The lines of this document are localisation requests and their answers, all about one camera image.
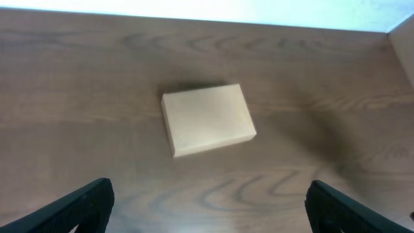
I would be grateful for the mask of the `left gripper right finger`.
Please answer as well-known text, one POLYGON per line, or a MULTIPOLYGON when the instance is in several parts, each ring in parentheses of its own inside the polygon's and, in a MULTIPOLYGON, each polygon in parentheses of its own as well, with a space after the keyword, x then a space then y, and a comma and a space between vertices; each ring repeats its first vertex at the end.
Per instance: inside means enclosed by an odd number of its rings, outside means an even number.
POLYGON ((311 182, 305 209, 313 232, 412 233, 320 180, 311 182))

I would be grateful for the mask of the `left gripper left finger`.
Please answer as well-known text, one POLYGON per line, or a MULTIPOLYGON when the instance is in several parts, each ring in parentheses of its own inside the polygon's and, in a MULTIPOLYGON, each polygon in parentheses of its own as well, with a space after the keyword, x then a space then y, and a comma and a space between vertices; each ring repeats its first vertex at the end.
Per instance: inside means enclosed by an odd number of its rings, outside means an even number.
POLYGON ((105 232, 114 206, 111 180, 99 178, 39 210, 1 227, 1 232, 105 232))

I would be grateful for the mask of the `cardboard box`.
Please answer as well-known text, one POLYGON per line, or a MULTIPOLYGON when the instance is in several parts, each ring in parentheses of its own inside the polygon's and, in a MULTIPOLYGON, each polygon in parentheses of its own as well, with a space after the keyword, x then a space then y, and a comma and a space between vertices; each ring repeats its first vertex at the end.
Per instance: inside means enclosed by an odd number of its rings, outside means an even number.
POLYGON ((165 93, 161 106, 174 157, 231 146, 257 135, 238 83, 165 93))

